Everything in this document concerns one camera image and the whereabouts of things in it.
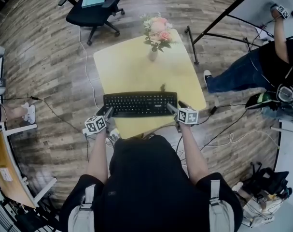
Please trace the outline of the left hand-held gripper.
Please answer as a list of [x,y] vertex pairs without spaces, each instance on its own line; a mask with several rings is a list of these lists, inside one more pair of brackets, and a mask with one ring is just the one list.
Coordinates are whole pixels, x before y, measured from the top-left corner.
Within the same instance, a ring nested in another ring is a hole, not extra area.
[[98,134],[104,130],[107,130],[112,124],[111,118],[114,112],[114,108],[110,107],[106,112],[106,108],[103,105],[97,112],[96,116],[89,117],[84,125],[85,135]]

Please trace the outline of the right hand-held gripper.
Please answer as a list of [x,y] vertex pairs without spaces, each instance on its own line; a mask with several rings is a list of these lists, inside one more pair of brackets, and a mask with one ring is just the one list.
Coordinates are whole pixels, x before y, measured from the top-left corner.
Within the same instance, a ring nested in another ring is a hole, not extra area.
[[176,129],[178,133],[181,132],[180,124],[185,125],[196,125],[198,122],[198,111],[194,110],[191,106],[186,104],[183,101],[178,101],[178,105],[180,109],[173,106],[170,103],[166,104],[167,109],[170,111],[171,114],[173,114],[176,121]]

